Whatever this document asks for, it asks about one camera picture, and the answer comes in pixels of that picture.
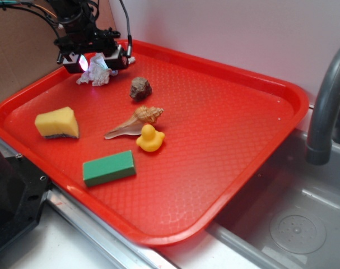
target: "drain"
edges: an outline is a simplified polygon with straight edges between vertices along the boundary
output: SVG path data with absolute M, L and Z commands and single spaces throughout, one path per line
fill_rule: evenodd
M 271 221 L 270 232 L 277 245 L 296 254 L 318 250 L 327 236 L 322 221 L 301 209 L 278 213 Z

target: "rock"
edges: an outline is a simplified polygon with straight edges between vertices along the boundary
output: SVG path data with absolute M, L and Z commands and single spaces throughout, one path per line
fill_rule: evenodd
M 136 77 L 132 80 L 130 96 L 134 101 L 140 102 L 150 94 L 152 94 L 152 88 L 147 79 L 143 77 Z

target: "yellow rubber duck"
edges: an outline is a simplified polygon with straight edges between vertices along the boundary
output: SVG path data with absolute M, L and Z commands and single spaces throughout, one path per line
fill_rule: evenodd
M 158 150 L 165 134 L 155 130 L 151 124 L 145 124 L 141 129 L 141 136 L 136 139 L 136 144 L 147 152 Z

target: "seashell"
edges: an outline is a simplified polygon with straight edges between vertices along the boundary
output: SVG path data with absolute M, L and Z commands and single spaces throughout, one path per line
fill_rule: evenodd
M 148 108 L 140 106 L 126 122 L 112 129 L 104 135 L 105 139 L 111 139 L 121 135 L 140 135 L 142 126 L 145 123 L 155 124 L 159 116 L 164 112 L 163 108 Z

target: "sink basin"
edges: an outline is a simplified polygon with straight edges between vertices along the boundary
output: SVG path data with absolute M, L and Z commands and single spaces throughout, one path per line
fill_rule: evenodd
M 340 268 L 340 145 L 314 166 L 305 139 L 295 130 L 215 219 L 263 268 Z

